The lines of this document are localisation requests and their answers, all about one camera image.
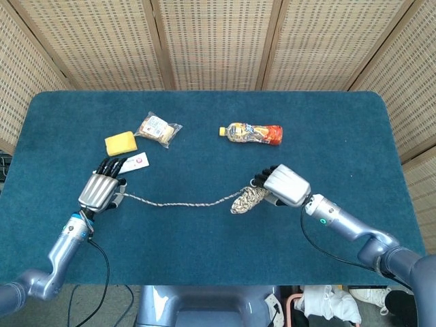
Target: humanoid robot hand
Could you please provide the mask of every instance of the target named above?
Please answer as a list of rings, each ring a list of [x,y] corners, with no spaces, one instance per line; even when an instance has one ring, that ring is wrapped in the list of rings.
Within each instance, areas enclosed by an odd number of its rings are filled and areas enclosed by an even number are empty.
[[[114,158],[110,161],[106,158],[89,178],[78,199],[82,212],[88,218],[106,209],[116,208],[120,204],[123,196],[117,196],[115,199],[112,197],[118,186],[120,193],[123,193],[127,185],[124,178],[116,179],[125,161],[126,158]]]
[[[265,200],[275,205],[302,206],[311,193],[310,184],[283,164],[262,170],[251,184],[269,190],[271,194]]]

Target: rope toy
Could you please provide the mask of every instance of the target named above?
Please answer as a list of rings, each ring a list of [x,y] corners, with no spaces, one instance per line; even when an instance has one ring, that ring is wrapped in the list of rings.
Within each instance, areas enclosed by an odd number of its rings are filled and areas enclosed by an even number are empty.
[[[138,196],[134,196],[133,194],[128,193],[115,193],[115,195],[127,196],[128,198],[135,199],[137,201],[141,201],[145,204],[149,204],[151,206],[192,206],[192,207],[201,207],[201,206],[216,206],[226,200],[235,198],[239,194],[241,194],[235,201],[230,209],[230,212],[233,214],[241,214],[246,213],[248,210],[251,210],[255,205],[259,204],[265,196],[267,196],[270,192],[267,189],[262,187],[252,187],[246,186],[240,189],[239,191],[230,194],[229,196],[225,196],[215,202],[210,203],[185,203],[185,202],[169,202],[169,203],[156,203],[150,200],[140,198]]]

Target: blue felt tabletop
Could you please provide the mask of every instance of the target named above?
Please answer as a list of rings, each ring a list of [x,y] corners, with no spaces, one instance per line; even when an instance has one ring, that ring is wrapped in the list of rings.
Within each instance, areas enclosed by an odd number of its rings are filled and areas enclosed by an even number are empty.
[[[285,164],[367,224],[424,252],[386,107],[372,92],[56,91],[29,107],[0,198],[0,280],[27,268],[50,270],[46,256],[100,161],[104,138],[140,126],[148,111],[183,125],[165,149],[136,138],[150,166],[124,175],[127,192],[155,202],[213,202],[254,174]],[[283,143],[233,143],[219,127],[241,121],[283,126]],[[94,240],[106,250],[111,283],[383,284],[375,273],[318,253],[304,239],[295,208],[261,203],[232,215],[210,208],[155,208],[131,198],[96,216]],[[307,218],[316,243],[349,260],[348,243]],[[100,254],[83,244],[71,283],[103,283]]]

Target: snack package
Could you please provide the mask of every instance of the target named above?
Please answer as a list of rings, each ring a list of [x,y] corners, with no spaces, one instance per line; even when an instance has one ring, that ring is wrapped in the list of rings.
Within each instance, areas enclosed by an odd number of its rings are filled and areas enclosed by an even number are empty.
[[[179,124],[168,124],[150,111],[141,126],[139,126],[135,136],[142,136],[143,138],[156,140],[164,148],[168,149],[171,140],[182,127],[183,126]]]

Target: white cloth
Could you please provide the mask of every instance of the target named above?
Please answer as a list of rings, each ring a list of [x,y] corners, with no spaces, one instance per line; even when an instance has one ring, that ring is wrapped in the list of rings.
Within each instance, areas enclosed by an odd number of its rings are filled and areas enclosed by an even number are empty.
[[[362,318],[357,303],[350,293],[331,285],[306,285],[295,309],[310,315],[324,316],[327,320],[338,317],[344,322],[360,324]]]

